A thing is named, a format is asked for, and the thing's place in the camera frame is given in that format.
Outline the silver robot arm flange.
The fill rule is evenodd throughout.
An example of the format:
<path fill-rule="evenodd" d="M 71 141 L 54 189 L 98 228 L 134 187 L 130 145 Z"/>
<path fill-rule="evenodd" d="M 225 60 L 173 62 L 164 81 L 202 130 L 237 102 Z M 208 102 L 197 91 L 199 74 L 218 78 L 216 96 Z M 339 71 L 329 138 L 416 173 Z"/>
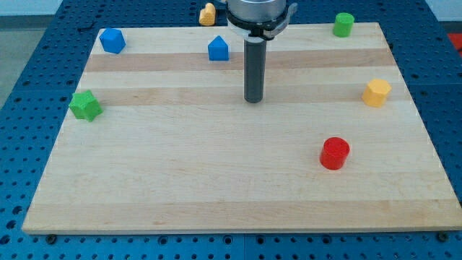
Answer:
<path fill-rule="evenodd" d="M 285 30 L 297 8 L 286 0 L 227 0 L 227 26 L 248 42 L 270 41 Z"/>

